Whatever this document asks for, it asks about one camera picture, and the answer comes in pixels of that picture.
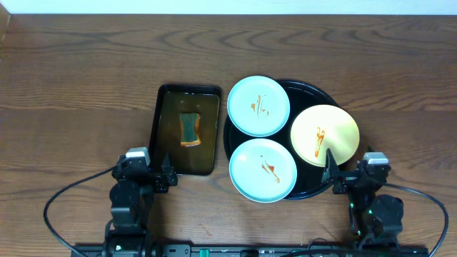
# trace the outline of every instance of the black round tray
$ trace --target black round tray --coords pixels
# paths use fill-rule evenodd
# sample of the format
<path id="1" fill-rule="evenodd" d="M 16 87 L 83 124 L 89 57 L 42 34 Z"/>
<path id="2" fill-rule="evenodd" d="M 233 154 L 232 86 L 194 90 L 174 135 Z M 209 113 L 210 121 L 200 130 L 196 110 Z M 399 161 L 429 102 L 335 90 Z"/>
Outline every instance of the black round tray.
<path id="1" fill-rule="evenodd" d="M 305 162 L 293 149 L 291 142 L 292 123 L 304 109 L 311 106 L 319 104 L 338 106 L 338 104 L 326 92 L 306 82 L 292 80 L 277 80 L 277 82 L 287 93 L 288 99 L 291 102 L 291 112 L 286 125 L 274 135 L 267 136 L 266 138 L 284 146 L 292 154 L 297 165 L 297 182 L 292 192 L 285 199 L 298 200 L 309 198 L 324 192 L 330 184 L 321 183 L 323 167 L 317 167 Z M 224 126 L 224 148 L 229 160 L 238 146 L 253 138 L 255 137 L 248 136 L 239 131 L 233 125 L 229 116 L 227 116 Z"/>

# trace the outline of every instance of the light blue plate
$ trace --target light blue plate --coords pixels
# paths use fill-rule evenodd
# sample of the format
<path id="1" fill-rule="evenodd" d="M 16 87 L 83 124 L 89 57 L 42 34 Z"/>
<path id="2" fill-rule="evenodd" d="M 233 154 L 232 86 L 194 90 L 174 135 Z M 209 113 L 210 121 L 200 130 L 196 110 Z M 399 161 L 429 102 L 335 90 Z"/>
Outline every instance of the light blue plate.
<path id="1" fill-rule="evenodd" d="M 227 111 L 237 129 L 249 136 L 264 137 L 282 129 L 291 104 L 276 81 L 250 76 L 240 80 L 230 91 Z"/>
<path id="2" fill-rule="evenodd" d="M 259 203 L 286 197 L 297 179 L 292 155 L 281 144 L 264 138 L 241 144 L 232 154 L 228 167 L 235 188 Z"/>

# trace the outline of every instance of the black wire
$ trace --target black wire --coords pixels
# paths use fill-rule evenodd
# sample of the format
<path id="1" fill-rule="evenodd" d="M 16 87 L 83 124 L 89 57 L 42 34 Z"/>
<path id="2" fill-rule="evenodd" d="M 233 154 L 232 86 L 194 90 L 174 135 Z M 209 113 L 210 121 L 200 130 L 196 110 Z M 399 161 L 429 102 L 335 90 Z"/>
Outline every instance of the black wire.
<path id="1" fill-rule="evenodd" d="M 46 224 L 46 226 L 48 227 L 48 229 L 50 230 L 50 232 L 52 233 L 52 235 L 57 238 L 57 240 L 63 244 L 65 247 L 67 247 L 68 249 L 72 250 L 74 253 L 76 253 L 77 255 L 79 256 L 82 256 L 82 257 L 88 257 L 87 255 L 85 255 L 84 253 L 80 252 L 78 249 L 74 248 L 73 246 L 71 246 L 67 241 L 65 241 L 58 233 L 57 231 L 52 227 L 51 223 L 49 222 L 49 219 L 48 219 L 48 209 L 49 209 L 49 206 L 51 205 L 51 203 L 57 198 L 57 196 L 59 196 L 61 193 L 67 191 L 68 189 L 80 184 L 80 183 L 83 183 L 83 182 L 86 182 L 86 181 L 89 181 L 93 178 L 96 178 L 96 177 L 99 177 L 101 175 L 104 175 L 110 171 L 113 171 L 116 167 L 111 167 L 105 171 L 102 171 L 100 173 L 97 173 L 93 176 L 90 176 L 90 177 L 87 177 L 87 178 L 83 178 L 81 179 L 80 181 L 77 181 L 75 183 L 71 183 L 69 184 L 68 186 L 62 188 L 59 192 L 55 193 L 50 199 L 49 201 L 46 203 L 46 205 L 44 206 L 44 211 L 43 211 L 43 218 L 44 218 L 44 223 Z"/>
<path id="2" fill-rule="evenodd" d="M 108 221 L 108 223 L 105 225 L 105 238 L 108 238 L 109 235 L 109 230 L 111 229 L 111 224 L 113 223 L 113 220 Z"/>
<path id="3" fill-rule="evenodd" d="M 438 242 L 436 243 L 435 247 L 433 247 L 433 250 L 430 252 L 428 257 L 435 255 L 436 251 L 438 250 L 438 248 L 440 248 L 441 244 L 443 243 L 444 238 L 446 237 L 446 233 L 448 232 L 448 227 L 449 227 L 449 215 L 446 210 L 446 207 L 444 207 L 444 204 L 441 203 L 438 199 L 434 198 L 433 196 L 420 192 L 419 190 L 416 190 L 416 189 L 407 188 L 405 186 L 397 186 L 397 185 L 391 184 L 391 183 L 382 183 L 382 184 L 384 186 L 389 186 L 391 188 L 404 190 L 404 191 L 407 191 L 410 193 L 417 193 L 418 195 L 423 196 L 423 197 L 427 198 L 428 200 L 431 200 L 432 202 L 436 203 L 438 206 L 440 206 L 441 210 L 444 213 L 444 228 L 443 228 L 443 231 L 441 232 L 441 236 L 438 239 Z"/>
<path id="4" fill-rule="evenodd" d="M 281 257 L 294 257 L 294 256 L 303 256 L 303 255 L 322 255 L 322 254 L 336 254 L 337 256 L 401 256 L 400 252 L 384 252 L 384 251 L 367 251 L 367 250 L 353 250 L 353 249 L 316 249 L 316 250 L 303 250 L 303 251 L 294 251 L 282 255 Z"/>
<path id="5" fill-rule="evenodd" d="M 309 250 L 309 248 L 311 247 L 311 245 L 316 242 L 317 240 L 324 240 L 325 242 L 328 242 L 327 239 L 325 238 L 315 238 L 313 239 L 309 244 L 308 244 L 308 247 L 306 247 L 306 250 Z"/>

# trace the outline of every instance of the plate rim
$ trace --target plate rim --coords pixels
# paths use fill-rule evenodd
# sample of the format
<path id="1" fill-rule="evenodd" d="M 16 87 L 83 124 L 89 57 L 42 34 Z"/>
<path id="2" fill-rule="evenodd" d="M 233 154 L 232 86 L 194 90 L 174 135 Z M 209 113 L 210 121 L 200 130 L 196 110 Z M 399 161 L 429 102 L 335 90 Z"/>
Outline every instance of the plate rim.
<path id="1" fill-rule="evenodd" d="M 232 164 L 232 158 L 230 158 L 230 161 L 228 163 L 228 173 L 230 175 L 230 179 L 231 179 L 231 182 L 233 184 L 233 186 L 235 186 L 236 190 L 238 190 L 238 192 L 243 195 L 244 197 L 246 197 L 247 199 L 251 200 L 251 201 L 255 201 L 257 203 L 274 203 L 274 202 L 277 202 L 277 201 L 280 201 L 282 199 L 284 199 L 286 196 L 288 196 L 293 188 L 295 187 L 295 184 L 297 182 L 297 177 L 298 177 L 298 169 L 297 169 L 297 165 L 295 163 L 295 160 L 293 159 L 293 156 L 292 154 L 284 147 L 282 146 L 280 143 L 276 142 L 276 141 L 273 141 L 271 139 L 267 139 L 267 138 L 253 138 L 253 139 L 250 139 L 250 140 L 247 140 L 246 142 L 242 143 L 240 146 L 238 146 L 235 151 L 233 151 L 233 154 L 231 157 L 233 156 L 236 156 L 236 152 L 245 144 L 253 144 L 254 142 L 259 142 L 259 141 L 264 141 L 266 143 L 272 143 L 273 145 L 276 145 L 279 149 L 281 149 L 282 151 L 284 151 L 285 153 L 287 153 L 287 158 L 289 158 L 291 161 L 291 163 L 293 164 L 292 165 L 292 182 L 291 182 L 291 185 L 289 186 L 289 188 L 282 194 L 280 194 L 279 198 L 275 198 L 274 200 L 272 201 L 261 201 L 259 200 L 258 198 L 254 198 L 252 197 L 251 195 L 247 194 L 244 190 L 242 190 L 239 185 L 234 181 L 233 179 L 233 169 L 231 167 L 231 164 Z"/>
<path id="2" fill-rule="evenodd" d="M 241 82 L 246 80 L 246 79 L 263 79 L 263 80 L 267 80 L 267 81 L 271 81 L 273 82 L 273 84 L 275 86 L 277 86 L 277 88 L 279 89 L 279 91 L 281 92 L 281 95 L 284 99 L 287 100 L 287 109 L 286 109 L 286 116 L 285 118 L 283 119 L 281 125 L 279 127 L 277 127 L 275 130 L 273 130 L 271 133 L 265 133 L 265 134 L 253 134 L 253 133 L 249 133 L 248 131 L 242 129 L 238 124 L 236 124 L 234 121 L 233 121 L 233 118 L 231 115 L 231 111 L 230 111 L 230 103 L 231 103 L 231 98 L 233 97 L 233 94 L 234 94 L 234 89 L 236 89 L 237 87 L 240 87 L 241 85 Z M 245 133 L 246 135 L 248 136 L 253 136 L 253 137 L 256 137 L 256 138 L 264 138 L 264 137 L 267 137 L 267 136 L 271 136 L 275 133 L 278 133 L 278 131 L 280 131 L 286 124 L 287 124 L 287 121 L 288 121 L 288 118 L 289 116 L 291 115 L 291 102 L 289 101 L 288 99 L 288 96 L 287 96 L 287 93 L 286 91 L 284 90 L 284 88 L 280 85 L 279 82 L 275 81 L 274 79 L 271 79 L 269 77 L 266 77 L 266 76 L 248 76 L 244 79 L 241 79 L 240 81 L 236 82 L 236 84 L 231 88 L 230 92 L 228 93 L 228 97 L 227 97 L 227 114 L 228 114 L 228 117 L 230 118 L 231 120 L 231 123 L 241 132 Z"/>
<path id="3" fill-rule="evenodd" d="M 295 120 L 294 120 L 293 123 L 292 123 L 292 127 L 291 127 L 291 138 L 292 138 L 293 125 L 295 124 L 295 121 L 297 120 L 297 118 L 298 118 L 303 112 L 305 112 L 305 111 L 307 111 L 307 110 L 309 110 L 309 109 L 311 109 L 311 108 L 313 108 L 313 107 L 316 107 L 316 106 L 331 106 L 331 107 L 338 108 L 338 109 L 342 110 L 343 112 L 345 112 L 346 114 L 348 114 L 349 117 L 351 117 L 351 119 L 354 121 L 354 123 L 355 123 L 355 125 L 356 125 L 357 134 L 358 134 L 358 137 L 357 137 L 357 138 L 358 138 L 357 147 L 356 147 L 356 149 L 353 151 L 353 153 L 349 156 L 349 158 L 348 158 L 347 160 L 343 161 L 343 162 L 340 163 L 340 164 L 338 164 L 338 163 L 336 164 L 336 165 L 340 166 L 341 164 L 343 164 L 343 163 L 349 161 L 349 160 L 352 158 L 352 156 L 354 156 L 354 154 L 356 154 L 357 149 L 358 149 L 358 146 L 360 145 L 360 129 L 358 128 L 358 125 L 357 125 L 356 120 L 354 119 L 354 117 L 352 117 L 352 115 L 350 115 L 350 113 L 347 112 L 347 111 L 345 111 L 344 109 L 342 109 L 342 108 L 340 108 L 340 107 L 337 107 L 337 106 L 332 106 L 332 105 L 330 105 L 330 104 L 318 104 L 318 105 L 315 105 L 315 106 L 311 106 L 311 107 L 309 107 L 309 108 L 307 108 L 307 109 L 304 109 L 304 110 L 295 118 Z M 291 142 L 292 142 L 292 147 L 293 147 L 293 149 L 294 149 L 295 152 L 298 154 L 298 156 L 300 156 L 300 158 L 301 158 L 302 160 L 304 160 L 305 162 L 307 162 L 307 163 L 309 163 L 309 164 L 311 164 L 311 165 L 317 166 L 317 167 L 324 168 L 324 167 L 326 166 L 325 163 L 321 166 L 321 165 L 319 165 L 319 164 L 317 164 L 317 163 L 314 163 L 314 162 L 311 162 L 311 161 L 305 159 L 305 158 L 296 150 L 295 143 L 294 143 L 292 140 L 291 140 Z"/>

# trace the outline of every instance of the wooden table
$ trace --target wooden table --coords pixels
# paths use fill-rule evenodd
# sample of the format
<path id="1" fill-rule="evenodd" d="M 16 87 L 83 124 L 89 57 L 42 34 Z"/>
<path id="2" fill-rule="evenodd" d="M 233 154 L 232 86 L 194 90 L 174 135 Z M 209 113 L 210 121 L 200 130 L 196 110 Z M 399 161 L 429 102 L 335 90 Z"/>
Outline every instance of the wooden table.
<path id="1" fill-rule="evenodd" d="M 13 15 L 0 63 L 0 255 L 69 256 L 42 211 L 63 186 L 149 142 L 165 83 L 218 85 L 298 79 L 328 92 L 391 160 L 388 181 L 441 199 L 451 226 L 437 256 L 457 251 L 457 18 L 442 16 Z M 349 234 L 348 200 L 328 190 L 259 204 L 233 187 L 219 129 L 210 176 L 182 176 L 156 196 L 159 239 L 303 244 Z M 110 175 L 71 189 L 50 208 L 68 241 L 103 242 Z M 401 243 L 430 249 L 443 214 L 401 191 Z"/>

